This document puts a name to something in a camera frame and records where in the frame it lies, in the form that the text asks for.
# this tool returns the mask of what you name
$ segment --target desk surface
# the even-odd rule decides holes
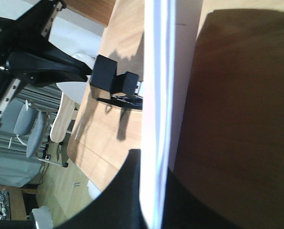
[[[99,54],[124,71],[143,76],[144,1],[117,0],[104,30]],[[122,166],[128,150],[140,148],[142,112],[108,107],[94,100],[87,86],[68,144],[69,158],[104,190]]]
[[[246,229],[284,229],[283,11],[284,1],[203,1],[183,115],[176,176]]]

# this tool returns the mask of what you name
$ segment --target gray chair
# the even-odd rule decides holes
[[[55,110],[43,110],[38,108],[34,103],[26,104],[17,99],[13,99],[4,114],[2,115],[2,127],[0,130],[14,133],[16,138],[27,147],[26,156],[31,157],[38,154],[42,144],[51,144],[52,141],[43,142],[47,128],[50,126],[51,112]],[[24,142],[22,136],[30,134],[28,141]],[[67,163],[61,164],[47,159],[39,158],[38,160],[66,167]]]

